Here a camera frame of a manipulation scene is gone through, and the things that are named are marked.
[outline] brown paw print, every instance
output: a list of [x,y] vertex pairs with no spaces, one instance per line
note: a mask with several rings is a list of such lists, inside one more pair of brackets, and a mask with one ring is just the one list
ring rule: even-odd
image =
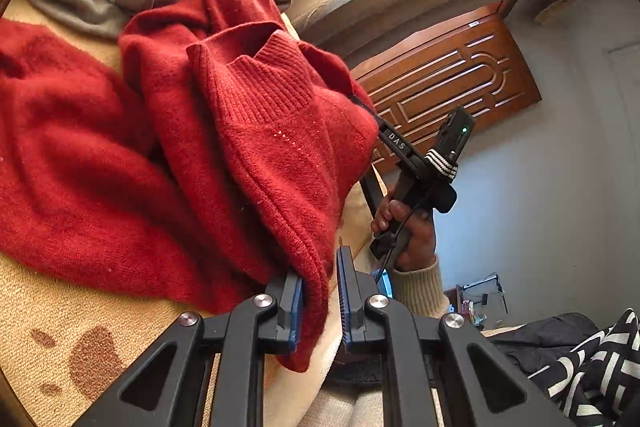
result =
[[[31,330],[31,338],[47,349],[57,344],[49,333],[38,329]],[[96,326],[82,335],[71,351],[68,369],[76,389],[89,400],[96,400],[124,370],[111,331]],[[56,396],[62,389],[55,383],[45,382],[41,384],[40,392]]]

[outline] wall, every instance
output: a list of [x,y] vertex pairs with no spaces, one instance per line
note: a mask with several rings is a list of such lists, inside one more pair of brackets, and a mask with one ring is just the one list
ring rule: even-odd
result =
[[543,100],[467,145],[458,203],[436,217],[444,282],[498,271],[505,324],[579,311],[604,325],[627,305],[640,309],[638,270],[628,269],[640,267],[636,151],[623,146],[628,108],[609,56],[638,40],[640,4],[580,0],[542,27],[532,21],[535,2],[521,0],[507,24]]

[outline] brown door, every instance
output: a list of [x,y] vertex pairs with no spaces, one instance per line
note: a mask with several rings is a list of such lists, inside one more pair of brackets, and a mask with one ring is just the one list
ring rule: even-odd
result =
[[[458,105],[474,117],[477,132],[541,100],[494,6],[414,34],[354,68],[353,74],[380,117],[422,153],[433,146],[446,115]],[[388,172],[396,161],[378,142],[376,168]]]

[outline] silver pivot bolt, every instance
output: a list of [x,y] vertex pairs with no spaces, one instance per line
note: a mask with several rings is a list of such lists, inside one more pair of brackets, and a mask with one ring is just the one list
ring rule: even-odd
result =
[[266,293],[261,293],[260,295],[256,295],[254,297],[254,304],[258,306],[258,308],[266,308],[267,306],[271,306],[273,302],[273,297],[271,295],[267,295]]
[[198,321],[198,315],[194,312],[184,312],[178,317],[181,326],[193,326]]
[[454,328],[455,330],[457,330],[458,328],[461,328],[465,325],[465,317],[457,313],[450,313],[449,315],[444,317],[444,323],[449,328]]
[[372,295],[369,297],[369,304],[374,308],[385,308],[389,304],[389,299],[384,295]]

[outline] red sweater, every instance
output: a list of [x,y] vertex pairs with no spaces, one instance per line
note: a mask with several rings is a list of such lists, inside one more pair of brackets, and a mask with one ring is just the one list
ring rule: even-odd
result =
[[292,39],[272,0],[139,14],[120,39],[127,84],[45,28],[0,30],[0,250],[213,313],[293,266],[305,315],[284,362],[306,369],[377,132],[342,61]]

